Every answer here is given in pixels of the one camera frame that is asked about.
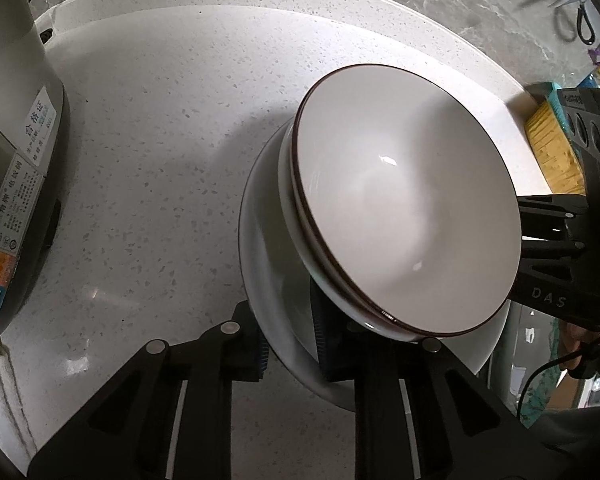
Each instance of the yellow sponge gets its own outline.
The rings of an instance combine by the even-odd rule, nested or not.
[[[551,191],[584,195],[584,174],[548,101],[525,124],[526,137]]]

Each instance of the stacked bowl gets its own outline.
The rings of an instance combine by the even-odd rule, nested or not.
[[[278,189],[311,277],[402,341],[488,322],[513,284],[516,193],[480,123],[434,83],[364,64],[318,81],[286,129]]]

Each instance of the white bowl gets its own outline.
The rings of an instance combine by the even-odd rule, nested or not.
[[[327,297],[340,310],[360,325],[382,336],[398,341],[412,341],[416,339],[415,334],[389,322],[387,319],[379,317],[378,314],[375,314],[369,308],[365,308],[363,304],[360,304],[362,300],[356,301],[355,292],[350,289],[344,280],[339,278],[334,269],[329,268],[329,261],[323,261],[316,257],[317,255],[314,253],[313,247],[311,247],[312,244],[305,236],[306,233],[299,219],[300,212],[296,207],[298,204],[294,200],[291,163],[289,160],[291,129],[292,124],[289,125],[280,146],[280,154],[278,156],[278,191],[280,192],[280,205],[285,218],[286,228],[304,266]]]
[[[278,130],[249,174],[240,205],[240,268],[249,304],[267,342],[288,370],[312,392],[354,410],[352,381],[328,383],[320,371],[309,298],[309,273],[285,225],[278,192]],[[474,374],[493,352],[509,301],[487,323],[444,340]]]
[[[496,313],[520,260],[516,193],[451,95],[389,66],[337,70],[302,101],[291,152],[311,232],[365,304],[435,336]]]

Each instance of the rice cooker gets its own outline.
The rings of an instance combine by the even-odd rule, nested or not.
[[[0,0],[0,333],[53,239],[68,124],[27,0]]]

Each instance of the human hand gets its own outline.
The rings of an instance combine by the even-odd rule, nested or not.
[[[558,355],[563,356],[571,352],[575,352],[583,343],[591,343],[595,338],[600,336],[600,332],[590,332],[582,327],[560,321],[560,343],[558,344]],[[561,370],[573,370],[580,363],[580,358],[576,357],[570,361],[560,365]]]

